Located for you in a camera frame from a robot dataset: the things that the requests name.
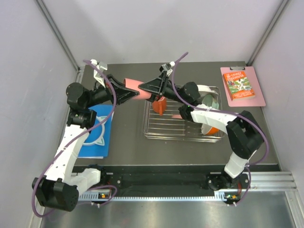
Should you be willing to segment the pink plastic cup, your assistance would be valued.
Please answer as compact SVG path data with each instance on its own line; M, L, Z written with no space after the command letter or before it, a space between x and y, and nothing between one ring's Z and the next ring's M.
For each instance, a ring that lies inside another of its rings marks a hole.
M125 78L124 84L125 84L126 88L139 92L139 94L136 97L134 97L133 100L147 100L147 99L150 99L152 96L151 93L146 92L139 88L139 85L143 84L142 81Z

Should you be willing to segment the orange ceramic mug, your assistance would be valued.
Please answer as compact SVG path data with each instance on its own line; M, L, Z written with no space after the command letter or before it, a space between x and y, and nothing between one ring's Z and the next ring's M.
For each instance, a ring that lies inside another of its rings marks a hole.
M164 111L166 110L166 107L167 107L167 101L164 96L161 97L158 101L154 101L152 103L153 111L159 114L160 116L163 115Z

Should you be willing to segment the pink and cream plate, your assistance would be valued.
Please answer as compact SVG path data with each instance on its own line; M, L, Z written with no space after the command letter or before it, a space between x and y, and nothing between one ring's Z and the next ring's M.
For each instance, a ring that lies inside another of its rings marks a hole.
M182 119L182 117L179 114L174 114L171 117L174 119Z

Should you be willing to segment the metal wire dish rack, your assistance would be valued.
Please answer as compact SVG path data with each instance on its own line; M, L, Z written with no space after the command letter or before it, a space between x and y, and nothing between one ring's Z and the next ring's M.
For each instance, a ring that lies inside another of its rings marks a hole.
M144 106L143 133L150 139L180 140L215 143L224 137L222 131L204 135L202 124L173 118L179 115L181 103L167 99L167 107L162 115L156 113L152 103L146 101Z

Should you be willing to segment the white speckled plate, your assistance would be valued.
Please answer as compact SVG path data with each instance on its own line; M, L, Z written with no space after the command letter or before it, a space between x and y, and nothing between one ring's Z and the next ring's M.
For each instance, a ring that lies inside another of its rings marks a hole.
M200 93L201 96L206 96L208 94L212 94L213 91L210 89L209 86L206 85L197 85L198 87L198 91Z

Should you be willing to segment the pale green ceramic bowl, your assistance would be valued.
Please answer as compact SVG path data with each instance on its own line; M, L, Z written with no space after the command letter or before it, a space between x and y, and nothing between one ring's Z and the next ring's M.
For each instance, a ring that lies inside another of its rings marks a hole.
M203 108L219 109L219 102L212 94L207 94L202 99Z

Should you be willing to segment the white and orange bowl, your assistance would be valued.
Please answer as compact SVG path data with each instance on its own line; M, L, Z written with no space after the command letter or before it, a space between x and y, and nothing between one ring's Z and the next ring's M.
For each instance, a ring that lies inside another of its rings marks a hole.
M217 129L215 127L209 126L207 124L202 124L202 126L201 126L201 133L203 135L214 135L217 132L219 132L219 129Z

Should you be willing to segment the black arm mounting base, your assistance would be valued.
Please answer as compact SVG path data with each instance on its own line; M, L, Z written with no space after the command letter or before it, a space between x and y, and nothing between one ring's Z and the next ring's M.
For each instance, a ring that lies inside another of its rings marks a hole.
M218 181L223 165L101 165L88 168L101 171L101 184L114 185L118 197L201 197L212 196L215 191L210 180ZM249 174L243 171L231 190L240 193L251 187Z

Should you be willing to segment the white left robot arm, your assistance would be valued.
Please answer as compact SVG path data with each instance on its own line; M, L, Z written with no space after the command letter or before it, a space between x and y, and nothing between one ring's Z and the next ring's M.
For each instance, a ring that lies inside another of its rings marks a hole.
M79 196L92 186L103 188L108 177L100 168L86 168L77 176L72 171L85 140L90 133L100 126L96 123L97 113L92 110L94 105L112 102L110 113L105 121L112 117L114 109L134 97L140 95L137 86L116 79L103 73L106 69L97 60L85 61L94 70L93 77L100 84L96 89L88 90L80 83L71 83L66 89L67 103L70 106L64 136L52 162L42 174L33 180L32 209L36 203L50 208L72 211Z

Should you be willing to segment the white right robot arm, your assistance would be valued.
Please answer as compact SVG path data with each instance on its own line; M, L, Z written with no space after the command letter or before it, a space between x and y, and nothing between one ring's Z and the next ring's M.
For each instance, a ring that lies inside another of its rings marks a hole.
M239 176L250 158L265 142L265 134L250 112L237 114L212 108L201 101L195 82L176 86L166 72L138 87L152 95L149 99L152 102L165 97L181 103L179 113L182 119L224 132L228 136L232 154L218 180L210 180L210 187L219 190L223 187L233 188L238 184Z

